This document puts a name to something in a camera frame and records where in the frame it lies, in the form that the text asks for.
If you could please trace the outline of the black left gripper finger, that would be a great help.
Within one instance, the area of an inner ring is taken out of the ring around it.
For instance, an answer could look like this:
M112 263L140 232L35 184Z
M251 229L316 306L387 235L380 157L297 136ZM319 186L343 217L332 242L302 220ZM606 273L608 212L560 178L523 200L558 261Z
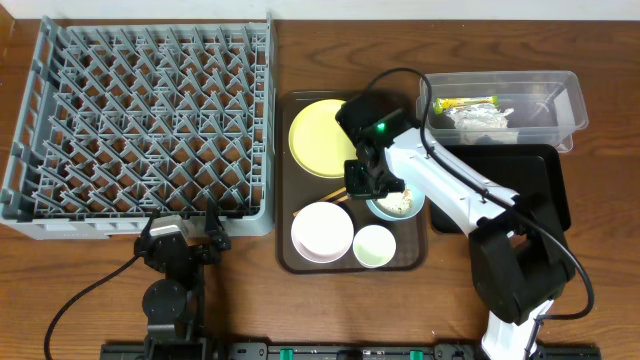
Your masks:
M154 222L154 220L160 215L160 210L159 209L155 209L150 217L148 222L146 223L145 227L143 228L140 236L139 236L139 244L140 245L144 245L151 237L150 235L150 230L152 227L152 224Z
M231 239L219 219L218 207L213 201L207 203L205 212L205 234L216 250L230 250Z

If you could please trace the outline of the light blue bowl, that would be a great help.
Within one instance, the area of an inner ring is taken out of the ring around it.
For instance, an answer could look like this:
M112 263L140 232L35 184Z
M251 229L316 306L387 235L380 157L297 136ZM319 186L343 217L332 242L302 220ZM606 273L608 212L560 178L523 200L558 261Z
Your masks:
M403 192L389 193L385 198L367 200L369 210L385 221L401 221L416 216L423 208L426 197L413 187Z

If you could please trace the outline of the pale green cup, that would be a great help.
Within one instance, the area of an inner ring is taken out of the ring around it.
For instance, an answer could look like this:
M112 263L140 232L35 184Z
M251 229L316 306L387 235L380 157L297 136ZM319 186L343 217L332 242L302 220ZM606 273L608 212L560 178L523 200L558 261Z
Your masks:
M393 233L380 225L368 225L354 236L352 244L356 260L365 268L379 268L389 263L396 252Z

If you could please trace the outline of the green snack wrapper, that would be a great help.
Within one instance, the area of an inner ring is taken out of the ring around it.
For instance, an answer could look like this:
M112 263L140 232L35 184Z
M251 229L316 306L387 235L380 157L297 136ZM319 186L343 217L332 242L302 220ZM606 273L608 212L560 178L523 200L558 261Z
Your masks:
M435 114L442 114L447 110L465 107L478 104L492 104L494 106L499 105L499 98L497 96L485 96L485 97L458 97L458 98L437 98L433 105Z

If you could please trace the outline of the white paper napkin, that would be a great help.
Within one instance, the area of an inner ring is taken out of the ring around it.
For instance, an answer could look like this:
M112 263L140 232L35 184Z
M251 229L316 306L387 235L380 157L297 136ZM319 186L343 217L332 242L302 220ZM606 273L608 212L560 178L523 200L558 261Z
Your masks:
M515 143L517 132L508 130L508 116L513 108L500 110L493 104L482 103L448 109L444 114L454 123L464 145Z

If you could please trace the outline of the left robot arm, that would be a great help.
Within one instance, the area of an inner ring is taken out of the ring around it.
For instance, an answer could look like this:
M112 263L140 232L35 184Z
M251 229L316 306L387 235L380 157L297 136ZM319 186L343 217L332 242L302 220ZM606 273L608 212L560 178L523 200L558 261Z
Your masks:
M148 287L142 300L147 317L143 359L217 359L217 341L205 333L204 268L221 261L231 240L210 202L204 218L207 240L188 243L179 215L154 211L134 242L134 254L164 277Z

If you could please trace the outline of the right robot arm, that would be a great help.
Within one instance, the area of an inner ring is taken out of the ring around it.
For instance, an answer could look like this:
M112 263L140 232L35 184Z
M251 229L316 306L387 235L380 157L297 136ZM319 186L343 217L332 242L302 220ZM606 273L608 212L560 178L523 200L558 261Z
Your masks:
M345 102L336 122L356 149L345 162L348 196L378 200L415 187L469 240L472 280L488 307L481 348L490 359L527 359L547 311L575 276L553 204L482 176L376 93Z

